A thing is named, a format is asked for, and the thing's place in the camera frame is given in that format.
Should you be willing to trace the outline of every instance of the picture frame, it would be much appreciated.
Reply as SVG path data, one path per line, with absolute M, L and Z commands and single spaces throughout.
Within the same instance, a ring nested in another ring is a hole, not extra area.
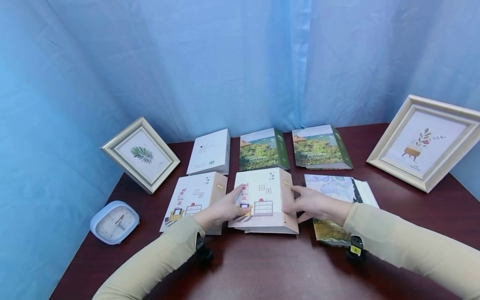
M 409 95 L 367 163 L 429 193 L 480 138 L 480 112 Z
M 180 163 L 144 117 L 138 118 L 100 149 L 149 194 L 153 194 Z

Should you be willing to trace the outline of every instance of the light blue alarm clock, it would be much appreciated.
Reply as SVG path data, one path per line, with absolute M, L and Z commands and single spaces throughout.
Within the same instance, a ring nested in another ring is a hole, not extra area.
M 90 221 L 90 231 L 108 245 L 120 244 L 140 223 L 140 217 L 128 204 L 115 200 L 102 208 Z

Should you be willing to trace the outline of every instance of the person's left hand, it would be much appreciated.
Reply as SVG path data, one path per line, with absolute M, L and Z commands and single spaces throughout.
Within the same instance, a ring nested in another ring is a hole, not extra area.
M 193 217 L 207 231 L 212 225 L 218 225 L 225 221 L 229 221 L 236 216 L 242 216 L 250 211 L 250 208 L 240 208 L 235 205 L 235 199 L 241 192 L 243 184 L 239 185 L 226 194 L 225 197 L 213 203 L 206 209 L 196 213 Z

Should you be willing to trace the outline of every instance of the beige long sleeve shirt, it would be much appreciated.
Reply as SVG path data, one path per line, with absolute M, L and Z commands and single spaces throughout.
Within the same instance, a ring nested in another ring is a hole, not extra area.
M 426 276 L 461 298 L 480 299 L 479 251 L 367 204 L 353 205 L 344 229 L 360 236 L 364 249 L 380 259 Z M 94 299 L 142 299 L 195 253 L 197 232 L 205 235 L 193 217 L 182 218 L 113 273 Z

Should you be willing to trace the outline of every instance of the dark red wooden table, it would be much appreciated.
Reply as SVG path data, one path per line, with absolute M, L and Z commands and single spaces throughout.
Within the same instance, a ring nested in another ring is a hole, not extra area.
M 305 185 L 303 174 L 353 176 L 368 181 L 380 207 L 417 225 L 480 249 L 480 203 L 450 174 L 425 194 L 365 161 L 387 124 L 339 128 L 355 169 L 307 171 L 294 167 L 293 183 Z M 290 164 L 295 165 L 292 136 L 285 134 Z M 239 138 L 231 144 L 228 192 L 239 169 Z M 154 195 L 123 175 L 109 202 L 119 199 L 140 215 L 140 225 L 120 245 L 109 246 L 87 235 L 51 299 L 90 299 L 102 283 L 134 253 L 159 236 L 162 218 L 178 177 L 185 176 L 193 143 L 170 144 L 180 165 Z M 435 283 L 397 269 L 369 255 L 361 267 L 351 266 L 345 249 L 315 241 L 312 222 L 297 236 L 244 234 L 224 225 L 222 236 L 207 237 L 215 254 L 202 269 L 190 259 L 157 285 L 148 299 L 455 299 Z

